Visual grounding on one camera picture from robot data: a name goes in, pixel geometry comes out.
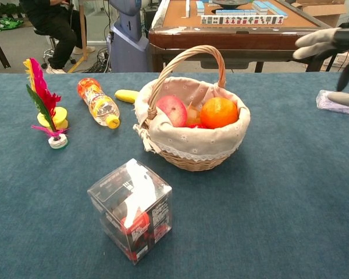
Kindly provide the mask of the grey black right robot hand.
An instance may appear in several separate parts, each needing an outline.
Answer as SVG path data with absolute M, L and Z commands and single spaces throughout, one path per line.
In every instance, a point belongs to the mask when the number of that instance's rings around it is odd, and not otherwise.
M 293 58 L 301 60 L 313 56 L 315 60 L 324 60 L 338 53 L 349 51 L 349 28 L 327 28 L 307 34 L 296 40 L 297 49 Z M 328 100 L 349 106 L 349 94 L 343 89 L 349 83 L 349 64 L 344 68 L 336 87 L 336 92 Z

